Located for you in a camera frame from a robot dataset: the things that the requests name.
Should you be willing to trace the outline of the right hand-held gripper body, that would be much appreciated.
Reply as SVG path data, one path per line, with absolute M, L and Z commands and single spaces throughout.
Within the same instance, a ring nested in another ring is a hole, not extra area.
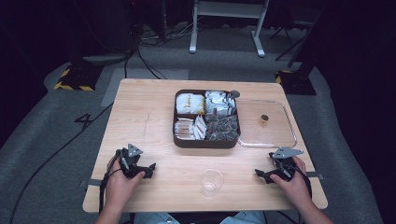
M 279 147 L 276 152 L 270 152 L 269 156 L 273 160 L 273 165 L 276 169 L 268 174 L 268 182 L 273 183 L 270 177 L 272 174 L 278 175 L 287 182 L 291 181 L 294 177 L 294 173 L 296 171 L 301 171 L 301 169 L 297 167 L 293 157 L 303 153 L 304 152 L 300 149 L 290 147 Z

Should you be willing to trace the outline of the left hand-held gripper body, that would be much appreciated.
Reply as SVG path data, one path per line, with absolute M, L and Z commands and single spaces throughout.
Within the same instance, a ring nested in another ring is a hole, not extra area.
M 143 153 L 138 147 L 129 144 L 128 147 L 118 149 L 117 153 L 120 156 L 120 168 L 127 178 L 132 179 L 140 172 L 145 171 L 144 167 L 137 165 L 140 155 Z

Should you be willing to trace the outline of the person's right hand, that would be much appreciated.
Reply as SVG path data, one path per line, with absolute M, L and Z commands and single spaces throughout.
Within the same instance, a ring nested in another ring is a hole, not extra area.
M 312 204 L 312 199 L 304 180 L 306 174 L 305 164 L 297 156 L 294 156 L 293 160 L 299 170 L 295 172 L 291 181 L 285 181 L 278 175 L 270 175 L 270 178 L 284 191 L 290 202 L 300 212 L 303 212 L 308 205 Z

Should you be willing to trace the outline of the person's left hand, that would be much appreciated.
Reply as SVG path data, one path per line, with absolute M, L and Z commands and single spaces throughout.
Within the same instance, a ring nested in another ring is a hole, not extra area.
M 140 172 L 134 178 L 127 178 L 120 169 L 119 160 L 116 160 L 110 169 L 111 176 L 106 184 L 105 212 L 120 214 L 126 204 L 131 200 L 134 189 L 145 176 L 145 172 Z

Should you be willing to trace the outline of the clear lid with knob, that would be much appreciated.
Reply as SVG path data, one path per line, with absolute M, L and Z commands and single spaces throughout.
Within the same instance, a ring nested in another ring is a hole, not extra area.
M 286 107 L 275 100 L 237 100 L 243 147 L 294 147 L 297 137 Z

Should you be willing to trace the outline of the row of brown stick packets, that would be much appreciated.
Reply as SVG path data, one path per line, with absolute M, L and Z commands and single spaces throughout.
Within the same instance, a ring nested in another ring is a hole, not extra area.
M 174 127 L 175 136 L 183 140 L 194 140 L 193 120 L 178 118 Z

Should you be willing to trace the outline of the clear plastic cup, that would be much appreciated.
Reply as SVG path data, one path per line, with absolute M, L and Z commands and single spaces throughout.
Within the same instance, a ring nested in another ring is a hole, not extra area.
M 202 193 L 205 197 L 215 196 L 223 186 L 223 175 L 217 169 L 206 169 L 202 173 Z

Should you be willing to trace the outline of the brown compartment box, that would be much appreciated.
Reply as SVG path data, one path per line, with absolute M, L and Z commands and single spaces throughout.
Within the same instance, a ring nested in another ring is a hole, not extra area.
M 174 127 L 175 127 L 175 122 L 177 121 L 178 118 L 185 118 L 185 119 L 192 119 L 193 123 L 195 121 L 195 119 L 199 116 L 197 114 L 178 114 L 177 113 L 177 109 L 176 109 L 176 98 L 178 95 L 180 95 L 181 93 L 193 93 L 193 94 L 202 94 L 205 97 L 205 92 L 206 91 L 218 91 L 218 90 L 180 90 L 176 93 L 175 95 L 175 102 L 174 102 L 174 118 L 173 118 L 173 137 L 174 137 L 174 143 L 178 146 L 178 147 L 184 147 L 184 148 L 232 148 L 236 145 L 237 140 L 235 141 L 211 141 L 211 140 L 207 140 L 206 137 L 204 140 L 183 140 L 183 139 L 179 139 L 175 136 L 174 133 Z M 205 117 L 209 115 L 206 113 L 201 115 L 204 118 L 205 121 Z M 239 118 L 238 118 L 238 114 L 237 114 L 237 108 L 235 110 L 234 115 L 237 116 L 237 120 L 238 120 L 238 124 L 239 124 Z

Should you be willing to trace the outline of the pile of dark tea bags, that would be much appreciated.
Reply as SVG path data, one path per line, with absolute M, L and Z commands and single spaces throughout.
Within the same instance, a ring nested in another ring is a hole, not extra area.
M 207 140 L 235 141 L 239 138 L 239 124 L 236 115 L 217 116 L 209 114 L 205 117 Z

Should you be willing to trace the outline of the row of white sachets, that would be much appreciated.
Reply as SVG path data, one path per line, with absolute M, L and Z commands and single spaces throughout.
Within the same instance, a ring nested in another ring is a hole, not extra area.
M 193 134 L 196 140 L 204 140 L 206 133 L 206 125 L 204 118 L 199 115 L 193 123 Z

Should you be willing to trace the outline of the pile of white yellow packets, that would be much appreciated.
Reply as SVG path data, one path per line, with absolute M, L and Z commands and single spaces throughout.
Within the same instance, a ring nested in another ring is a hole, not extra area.
M 202 94 L 181 93 L 176 98 L 176 109 L 178 114 L 205 113 L 205 97 Z

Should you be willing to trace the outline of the pile of silver packets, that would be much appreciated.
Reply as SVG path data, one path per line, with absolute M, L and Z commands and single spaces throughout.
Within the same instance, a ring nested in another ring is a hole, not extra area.
M 235 99 L 229 96 L 229 91 L 206 91 L 205 111 L 207 114 L 231 116 L 235 113 Z

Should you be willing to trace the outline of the striped black stand base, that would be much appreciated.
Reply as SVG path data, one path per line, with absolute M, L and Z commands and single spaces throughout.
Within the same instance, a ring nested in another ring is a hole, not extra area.
M 69 64 L 54 86 L 55 90 L 94 91 L 103 66 L 75 67 Z
M 296 71 L 278 70 L 275 73 L 276 83 L 278 83 L 286 94 L 295 95 L 316 95 L 316 91 L 309 79 L 298 75 Z

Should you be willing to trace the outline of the black tripod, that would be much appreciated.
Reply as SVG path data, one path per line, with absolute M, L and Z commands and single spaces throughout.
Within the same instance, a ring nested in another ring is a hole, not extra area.
M 315 22 L 319 17 L 319 12 L 314 9 L 308 9 L 307 11 L 302 10 L 284 10 L 278 15 L 273 15 L 269 19 L 269 25 L 276 28 L 276 31 L 270 36 L 271 39 L 275 38 L 280 32 L 284 32 L 287 40 L 288 47 L 284 49 L 277 57 L 276 61 L 280 61 L 288 53 L 293 53 L 291 56 L 288 67 L 291 67 L 299 53 L 299 47 L 304 43 L 305 37 L 309 31 L 313 28 Z M 290 31 L 298 29 L 304 31 L 304 34 L 298 39 L 293 41 L 290 37 Z

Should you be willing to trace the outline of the white table frame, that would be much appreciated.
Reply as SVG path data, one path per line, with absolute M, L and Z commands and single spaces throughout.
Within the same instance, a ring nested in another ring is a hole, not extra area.
M 260 41 L 260 33 L 266 11 L 268 9 L 269 1 L 270 0 L 263 0 L 263 2 L 259 4 L 248 4 L 194 0 L 192 10 L 192 33 L 189 52 L 194 54 L 197 51 L 197 26 L 199 16 L 230 17 L 258 20 L 256 29 L 251 32 L 251 36 L 258 56 L 261 58 L 264 57 L 265 51 L 262 46 L 262 42 Z

